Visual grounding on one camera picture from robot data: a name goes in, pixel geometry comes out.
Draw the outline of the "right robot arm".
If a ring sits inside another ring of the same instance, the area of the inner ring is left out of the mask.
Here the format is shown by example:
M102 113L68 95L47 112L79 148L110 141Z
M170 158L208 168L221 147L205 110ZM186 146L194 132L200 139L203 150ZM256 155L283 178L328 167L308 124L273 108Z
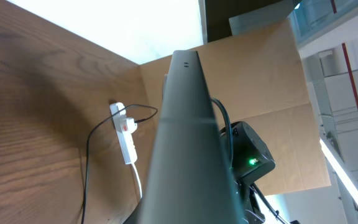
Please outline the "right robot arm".
M275 161L263 140L244 121L231 124L233 141L232 172L240 197L246 223L265 223L256 197L259 197L270 213L280 223L287 221L267 201L255 182L275 168Z

